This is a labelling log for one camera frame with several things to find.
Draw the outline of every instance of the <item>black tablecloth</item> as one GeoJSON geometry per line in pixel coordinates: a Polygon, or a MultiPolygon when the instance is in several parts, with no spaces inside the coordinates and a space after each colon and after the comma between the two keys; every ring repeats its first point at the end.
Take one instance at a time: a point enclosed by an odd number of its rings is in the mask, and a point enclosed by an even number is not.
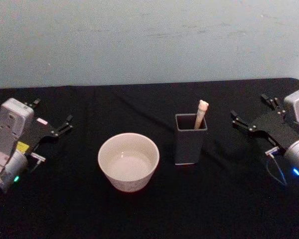
{"type": "Polygon", "coordinates": [[[253,120],[270,111],[260,94],[283,98],[295,79],[262,79],[96,87],[0,90],[37,97],[36,116],[74,129],[37,152],[47,161],[21,175],[0,198],[0,238],[299,238],[299,179],[279,162],[289,182],[281,186],[261,163],[272,146],[232,128],[230,111],[253,120]],[[198,164],[173,163],[174,115],[210,106],[198,164]],[[151,138],[160,162],[136,193],[116,190],[97,164],[109,137],[136,132],[151,138]]]}

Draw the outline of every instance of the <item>wall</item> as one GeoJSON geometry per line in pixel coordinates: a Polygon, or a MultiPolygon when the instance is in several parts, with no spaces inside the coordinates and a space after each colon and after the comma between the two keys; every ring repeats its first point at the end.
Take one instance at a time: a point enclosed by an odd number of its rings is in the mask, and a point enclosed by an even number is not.
{"type": "Polygon", "coordinates": [[[0,88],[299,79],[299,0],[0,0],[0,88]]]}

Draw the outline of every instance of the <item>white stick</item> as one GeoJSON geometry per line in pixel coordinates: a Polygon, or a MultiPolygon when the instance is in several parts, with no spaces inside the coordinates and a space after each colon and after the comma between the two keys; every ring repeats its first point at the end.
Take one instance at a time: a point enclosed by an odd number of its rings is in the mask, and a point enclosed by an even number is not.
{"type": "Polygon", "coordinates": [[[194,129],[199,129],[201,122],[203,121],[204,115],[208,109],[209,104],[205,101],[200,100],[198,105],[197,117],[194,129]]]}

